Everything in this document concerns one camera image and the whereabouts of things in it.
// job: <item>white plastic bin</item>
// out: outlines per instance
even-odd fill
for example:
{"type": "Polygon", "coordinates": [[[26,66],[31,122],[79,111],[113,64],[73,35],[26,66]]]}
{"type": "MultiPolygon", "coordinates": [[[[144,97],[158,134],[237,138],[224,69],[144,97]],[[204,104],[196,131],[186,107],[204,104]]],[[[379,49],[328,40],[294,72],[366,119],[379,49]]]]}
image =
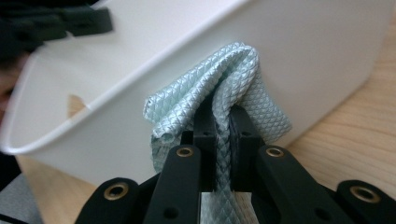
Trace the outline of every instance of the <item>white plastic bin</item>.
{"type": "Polygon", "coordinates": [[[112,0],[115,31],[50,41],[22,72],[1,149],[100,184],[154,174],[144,100],[234,41],[256,48],[285,146],[369,76],[394,0],[112,0]],[[70,94],[87,109],[67,117],[70,94]]]}

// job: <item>black bracket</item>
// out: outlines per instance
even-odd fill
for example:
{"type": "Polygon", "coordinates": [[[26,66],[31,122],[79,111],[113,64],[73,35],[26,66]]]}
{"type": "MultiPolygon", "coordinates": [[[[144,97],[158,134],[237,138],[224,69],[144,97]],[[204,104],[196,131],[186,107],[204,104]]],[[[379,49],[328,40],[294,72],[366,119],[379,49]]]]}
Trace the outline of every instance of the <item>black bracket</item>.
{"type": "Polygon", "coordinates": [[[103,34],[113,30],[107,8],[31,7],[22,3],[0,3],[0,60],[33,51],[44,41],[103,34]]]}

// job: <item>wooden surface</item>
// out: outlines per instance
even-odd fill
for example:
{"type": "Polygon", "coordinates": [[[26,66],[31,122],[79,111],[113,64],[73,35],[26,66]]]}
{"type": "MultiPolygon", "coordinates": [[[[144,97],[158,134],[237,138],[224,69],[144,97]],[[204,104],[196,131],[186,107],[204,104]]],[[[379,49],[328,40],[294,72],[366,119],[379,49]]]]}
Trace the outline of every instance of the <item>wooden surface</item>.
{"type": "MultiPolygon", "coordinates": [[[[331,189],[360,179],[396,198],[396,17],[368,82],[288,149],[331,189]]],[[[95,187],[19,157],[46,223],[73,223],[95,187]]]]}

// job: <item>screw hole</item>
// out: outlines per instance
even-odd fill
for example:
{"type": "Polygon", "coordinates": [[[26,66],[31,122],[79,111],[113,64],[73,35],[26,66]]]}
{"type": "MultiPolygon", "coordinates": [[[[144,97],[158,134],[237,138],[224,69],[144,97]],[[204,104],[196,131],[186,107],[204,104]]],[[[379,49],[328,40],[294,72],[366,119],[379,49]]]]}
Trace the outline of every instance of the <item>screw hole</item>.
{"type": "Polygon", "coordinates": [[[178,210],[174,207],[166,208],[163,211],[163,216],[168,219],[175,219],[178,217],[178,210]]]}
{"type": "Polygon", "coordinates": [[[110,196],[118,196],[123,192],[123,188],[122,187],[115,187],[114,189],[110,190],[110,196]]]}
{"type": "Polygon", "coordinates": [[[315,214],[317,215],[317,217],[319,217],[320,219],[322,219],[324,221],[332,220],[332,216],[330,216],[329,212],[327,212],[324,209],[321,209],[321,208],[315,209],[315,214]]]}
{"type": "Polygon", "coordinates": [[[249,133],[249,132],[242,132],[242,135],[244,135],[244,136],[251,136],[251,133],[249,133]]]}

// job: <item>microfiber cloth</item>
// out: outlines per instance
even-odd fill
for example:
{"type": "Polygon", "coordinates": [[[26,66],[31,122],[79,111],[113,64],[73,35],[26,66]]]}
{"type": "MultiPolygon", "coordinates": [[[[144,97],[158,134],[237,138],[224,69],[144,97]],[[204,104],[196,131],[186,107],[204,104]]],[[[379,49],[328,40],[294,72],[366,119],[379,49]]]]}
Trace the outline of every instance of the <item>microfiber cloth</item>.
{"type": "Polygon", "coordinates": [[[160,172],[168,151],[180,144],[181,133],[192,130],[194,112],[212,91],[217,189],[202,194],[201,223],[258,223],[250,194],[230,190],[230,109],[244,107],[267,144],[288,132],[291,125],[265,90],[259,55],[253,47],[227,45],[146,100],[144,117],[155,124],[151,136],[154,168],[160,172]]]}

